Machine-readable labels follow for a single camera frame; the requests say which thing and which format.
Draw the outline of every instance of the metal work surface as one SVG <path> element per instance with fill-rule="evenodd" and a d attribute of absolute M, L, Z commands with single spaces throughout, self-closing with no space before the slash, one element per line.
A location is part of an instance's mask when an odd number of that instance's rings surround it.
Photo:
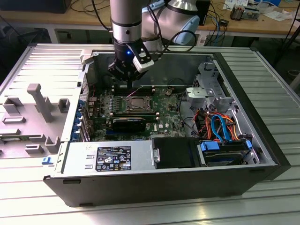
<path fill-rule="evenodd" d="M 21 67 L 57 73 L 73 82 L 81 72 L 82 49 L 104 45 L 37 45 L 28 48 L 12 74 Z M 176 47 L 172 50 L 184 50 Z M 42 158 L 0 160 L 1 224 L 297 224 L 300 219 L 300 100 L 265 59 L 248 48 L 195 48 L 220 52 L 268 126 L 292 168 L 274 181 L 255 185 L 242 196 L 175 202 L 70 208 L 42 181 L 53 166 Z"/>

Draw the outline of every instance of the workbench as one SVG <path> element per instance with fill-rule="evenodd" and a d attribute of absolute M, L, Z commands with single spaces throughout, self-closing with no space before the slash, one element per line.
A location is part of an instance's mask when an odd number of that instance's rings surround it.
<path fill-rule="evenodd" d="M 290 26 L 291 20 L 283 20 L 278 22 L 270 19 L 264 15 L 260 15 L 258 21 L 242 20 L 234 21 L 230 19 L 230 11 L 223 10 L 224 0 L 212 0 L 216 12 L 229 21 L 229 26 L 226 31 L 227 36 L 244 36 L 244 37 L 259 37 L 259 38 L 285 38 Z M 292 3 L 281 2 L 280 7 L 297 7 L 298 1 Z M 89 0 L 83 0 L 84 5 L 90 4 Z M 98 8 L 102 8 L 109 5 L 109 0 L 105 0 L 102 4 L 98 5 Z M 83 10 L 82 4 L 77 2 L 73 5 L 73 8 L 81 11 Z M 98 12 L 103 23 L 106 26 L 110 26 L 110 8 L 106 7 Z M 49 36 L 52 43 L 58 43 L 56 30 L 104 30 L 99 21 L 93 14 L 87 14 L 83 12 L 76 12 L 72 9 L 68 9 L 65 14 L 52 14 L 52 13 L 39 13 L 39 12 L 12 12 L 12 11 L 0 11 L 0 14 L 15 27 L 33 27 L 33 28 L 45 28 L 49 32 Z M 212 34 L 215 29 L 210 18 L 206 19 L 204 26 L 199 26 L 196 34 L 200 35 L 197 45 L 203 45 L 206 37 Z"/>
<path fill-rule="evenodd" d="M 0 98 L 21 91 L 16 84 L 57 83 L 49 98 L 72 95 L 82 71 L 82 50 L 112 45 L 29 46 L 0 86 Z M 182 46 L 172 51 L 184 51 Z M 0 160 L 0 224 L 298 224 L 300 220 L 300 98 L 259 52 L 249 48 L 195 47 L 220 52 L 292 168 L 241 196 L 70 208 L 43 182 L 54 165 L 43 158 Z"/>

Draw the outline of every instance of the green circuit board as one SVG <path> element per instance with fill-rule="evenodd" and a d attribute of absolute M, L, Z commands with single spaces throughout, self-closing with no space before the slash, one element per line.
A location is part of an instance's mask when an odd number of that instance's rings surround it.
<path fill-rule="evenodd" d="M 155 88 L 152 96 L 132 96 L 132 103 L 124 96 L 114 96 L 112 92 L 105 91 L 97 99 L 94 113 L 90 117 L 94 133 L 92 141 L 127 141 L 150 140 L 157 136 L 183 137 L 184 127 L 180 123 L 178 108 L 178 93 L 166 96 L 166 88 Z M 115 133 L 111 128 L 112 113 L 120 118 L 130 110 L 145 111 L 140 118 L 146 119 L 146 129 L 136 133 Z"/>

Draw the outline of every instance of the sticker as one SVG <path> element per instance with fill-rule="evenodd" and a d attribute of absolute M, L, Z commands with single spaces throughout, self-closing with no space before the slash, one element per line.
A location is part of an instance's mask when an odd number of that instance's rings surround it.
<path fill-rule="evenodd" d="M 100 147 L 97 150 L 96 170 L 131 170 L 131 147 Z"/>

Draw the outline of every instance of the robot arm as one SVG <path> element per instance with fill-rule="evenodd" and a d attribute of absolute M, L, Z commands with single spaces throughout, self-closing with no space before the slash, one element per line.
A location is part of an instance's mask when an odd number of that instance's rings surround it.
<path fill-rule="evenodd" d="M 154 65 L 142 41 L 142 37 L 157 36 L 157 26 L 149 19 L 150 14 L 142 13 L 142 9 L 150 2 L 110 0 L 115 60 L 109 65 L 108 71 L 117 79 L 126 81 L 128 88 L 132 87 L 132 81 L 140 79 Z M 172 35 L 183 29 L 195 32 L 199 23 L 199 18 L 195 16 L 195 2 L 196 0 L 160 0 L 151 4 L 161 24 L 163 38 L 171 39 Z M 175 43 L 184 45 L 191 38 L 191 34 L 180 34 Z"/>

